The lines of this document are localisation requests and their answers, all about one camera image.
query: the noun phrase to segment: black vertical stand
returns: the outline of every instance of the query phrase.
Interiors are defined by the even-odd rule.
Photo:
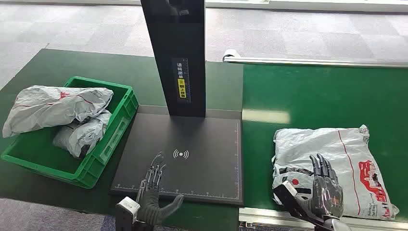
[[[171,116],[205,117],[204,0],[141,0]]]

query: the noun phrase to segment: black scanning platform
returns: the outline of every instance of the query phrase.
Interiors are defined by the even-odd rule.
[[[208,110],[207,117],[147,114],[145,108],[140,106],[135,116],[111,193],[135,197],[151,161],[162,151],[161,196],[183,194],[185,200],[243,205],[240,117]]]

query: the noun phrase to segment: wireless symbol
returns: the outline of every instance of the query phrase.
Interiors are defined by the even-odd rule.
[[[184,159],[187,160],[187,158],[189,158],[189,150],[186,150],[186,151],[184,151],[184,152],[179,152],[177,149],[174,150],[174,152],[173,152],[173,158],[176,159],[176,158],[179,157],[179,156],[182,156]]]

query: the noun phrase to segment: metal rail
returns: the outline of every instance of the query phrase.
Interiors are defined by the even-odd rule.
[[[292,217],[288,212],[259,208],[240,208],[239,221],[249,224],[270,225],[278,227],[292,227],[313,229],[314,226],[304,220]],[[341,218],[352,231],[408,231],[408,223],[369,220],[359,218]]]
[[[227,56],[223,58],[225,63],[235,64],[302,64],[302,65],[331,65],[331,66],[356,66],[356,67],[393,67],[408,68],[405,62],[352,62],[337,60],[313,60],[313,59],[276,59],[276,58],[253,58],[253,57],[234,57]]]

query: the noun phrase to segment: red stripe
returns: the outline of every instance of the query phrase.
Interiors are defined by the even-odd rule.
[[[18,105],[18,106],[14,107],[14,108],[17,108],[17,107],[34,107],[34,106],[37,106],[37,105],[31,105],[31,106],[27,106],[27,105]]]
[[[343,143],[342,136],[340,135],[340,131],[338,130],[337,132],[339,133],[339,138],[340,138],[340,141],[341,141],[342,144],[343,144],[344,152],[346,153],[346,155],[347,155],[347,157],[348,157],[348,161],[350,161],[351,170],[352,170],[352,172],[353,172],[352,178],[353,178],[353,184],[354,184],[354,192],[356,193],[357,204],[358,204],[358,214],[357,214],[357,215],[360,215],[360,209],[361,209],[361,208],[360,208],[360,201],[358,200],[358,195],[357,195],[357,191],[356,191],[356,181],[354,180],[354,168],[353,168],[353,165],[351,164],[350,156],[348,155],[347,150],[345,149],[345,145],[344,145],[344,143]]]

